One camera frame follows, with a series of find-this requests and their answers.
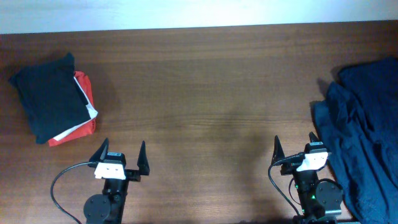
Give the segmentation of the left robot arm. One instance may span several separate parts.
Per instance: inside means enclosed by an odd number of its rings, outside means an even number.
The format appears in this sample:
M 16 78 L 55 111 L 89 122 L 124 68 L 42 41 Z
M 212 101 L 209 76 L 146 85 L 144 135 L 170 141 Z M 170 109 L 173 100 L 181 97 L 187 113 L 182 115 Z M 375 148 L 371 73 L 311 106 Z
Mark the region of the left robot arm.
M 142 176 L 150 174 L 143 142 L 137 159 L 137 170 L 126 169 L 126 156 L 109 151 L 109 139 L 90 157 L 89 166 L 94 168 L 96 179 L 104 180 L 101 194 L 91 196 L 84 205 L 83 213 L 89 224 L 121 223 L 130 182 L 140 182 Z

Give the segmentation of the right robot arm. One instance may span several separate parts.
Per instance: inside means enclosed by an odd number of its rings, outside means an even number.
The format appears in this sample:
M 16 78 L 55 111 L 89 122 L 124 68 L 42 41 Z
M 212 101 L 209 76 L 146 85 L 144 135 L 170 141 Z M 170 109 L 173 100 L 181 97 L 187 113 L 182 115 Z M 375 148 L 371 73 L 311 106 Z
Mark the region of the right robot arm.
M 273 167 L 280 167 L 281 175 L 291 175 L 291 184 L 298 193 L 298 209 L 290 199 L 283 194 L 269 174 L 269 180 L 276 190 L 294 209 L 296 216 L 292 222 L 305 223 L 337 223 L 337 216 L 341 215 L 343 202 L 342 186 L 331 179 L 320 179 L 317 172 L 327 163 L 330 153 L 326 146 L 313 132 L 309 134 L 310 142 L 305 145 L 304 151 L 285 156 L 279 137 L 274 137 L 274 152 L 268 171 Z

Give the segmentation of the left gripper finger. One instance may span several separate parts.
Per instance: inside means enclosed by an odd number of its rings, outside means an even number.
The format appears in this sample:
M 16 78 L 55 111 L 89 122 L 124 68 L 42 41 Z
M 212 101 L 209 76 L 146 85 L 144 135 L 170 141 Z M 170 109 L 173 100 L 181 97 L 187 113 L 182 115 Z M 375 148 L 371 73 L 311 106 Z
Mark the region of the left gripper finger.
M 147 159 L 146 154 L 146 143 L 142 141 L 141 148 L 139 151 L 139 157 L 137 159 L 137 166 L 139 168 L 140 175 L 149 175 L 150 174 L 150 167 L 149 161 Z
M 108 147 L 109 139 L 106 138 L 99 149 L 90 157 L 88 166 L 96 167 L 100 162 L 103 162 L 108 153 Z

